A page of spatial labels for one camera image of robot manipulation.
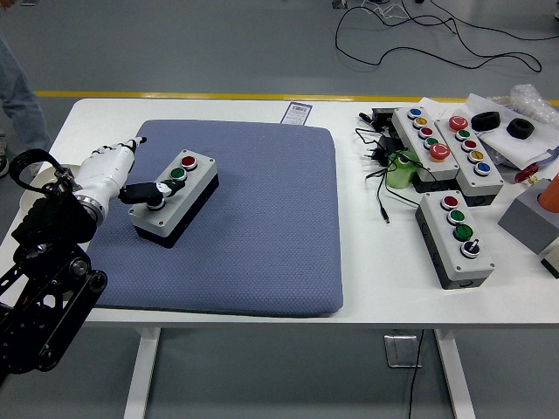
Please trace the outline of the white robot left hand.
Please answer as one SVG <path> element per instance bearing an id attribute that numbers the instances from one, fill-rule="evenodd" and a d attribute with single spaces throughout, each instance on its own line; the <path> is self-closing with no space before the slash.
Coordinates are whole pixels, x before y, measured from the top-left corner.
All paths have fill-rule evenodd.
<path id="1" fill-rule="evenodd" d="M 125 204 L 146 203 L 158 210 L 165 204 L 167 197 L 172 197 L 185 187 L 184 180 L 126 184 L 135 163 L 135 150 L 146 140 L 145 137 L 136 137 L 103 146 L 82 162 L 75 177 L 77 189 L 74 195 L 96 223 L 103 223 L 109 203 L 114 198 Z"/>

